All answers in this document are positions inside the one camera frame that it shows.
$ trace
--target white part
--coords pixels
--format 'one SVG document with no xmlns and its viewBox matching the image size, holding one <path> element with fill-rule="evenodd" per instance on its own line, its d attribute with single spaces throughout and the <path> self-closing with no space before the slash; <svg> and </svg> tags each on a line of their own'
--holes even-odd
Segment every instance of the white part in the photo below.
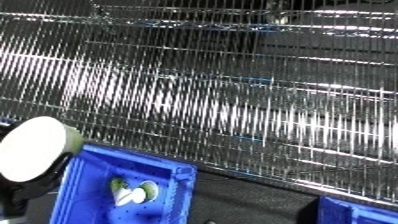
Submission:
<svg viewBox="0 0 398 224">
<path fill-rule="evenodd" d="M 15 182 L 43 174 L 65 150 L 70 150 L 66 148 L 71 138 L 66 127 L 51 117 L 22 123 L 0 143 L 0 173 Z"/>
<path fill-rule="evenodd" d="M 0 224 L 29 224 L 26 217 L 18 217 L 0 221 Z"/>
<path fill-rule="evenodd" d="M 133 191 L 131 189 L 125 189 L 121 188 L 115 192 L 113 192 L 113 198 L 115 200 L 115 205 L 116 206 L 123 206 L 125 204 L 128 204 L 131 202 L 131 195 L 133 194 Z"/>
<path fill-rule="evenodd" d="M 131 194 L 130 200 L 136 204 L 142 204 L 146 200 L 146 192 L 142 188 L 136 188 Z"/>
</svg>

